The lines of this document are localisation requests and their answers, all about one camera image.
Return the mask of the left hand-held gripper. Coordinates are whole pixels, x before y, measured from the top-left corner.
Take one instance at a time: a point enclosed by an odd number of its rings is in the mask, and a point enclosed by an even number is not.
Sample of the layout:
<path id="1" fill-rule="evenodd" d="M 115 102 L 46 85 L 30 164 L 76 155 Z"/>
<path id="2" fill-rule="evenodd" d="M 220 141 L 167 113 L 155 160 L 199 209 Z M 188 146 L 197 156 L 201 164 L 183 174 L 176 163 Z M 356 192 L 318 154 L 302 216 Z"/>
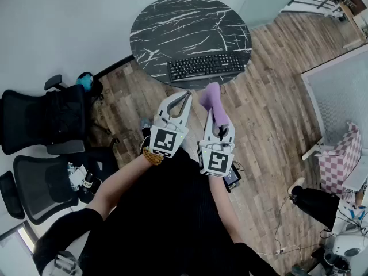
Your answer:
<path id="1" fill-rule="evenodd" d="M 183 101 L 178 114 L 170 111 Z M 186 126 L 191 109 L 192 95 L 190 91 L 181 91 L 164 99 L 159 105 L 159 115 L 155 115 L 151 127 L 149 150 L 153 154 L 172 158 L 182 145 L 189 129 Z"/>

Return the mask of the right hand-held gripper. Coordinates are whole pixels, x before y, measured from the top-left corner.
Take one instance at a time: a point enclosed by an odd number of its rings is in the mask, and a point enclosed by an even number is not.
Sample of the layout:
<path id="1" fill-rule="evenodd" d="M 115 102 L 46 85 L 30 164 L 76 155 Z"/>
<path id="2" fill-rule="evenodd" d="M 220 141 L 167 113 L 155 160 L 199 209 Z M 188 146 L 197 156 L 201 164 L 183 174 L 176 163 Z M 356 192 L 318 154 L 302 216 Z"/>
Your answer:
<path id="1" fill-rule="evenodd" d="M 213 177 L 223 177 L 229 174 L 234 154 L 235 127 L 232 121 L 219 131 L 219 136 L 213 132 L 213 109 L 208 110 L 205 124 L 204 139 L 198 143 L 198 158 L 200 173 Z"/>

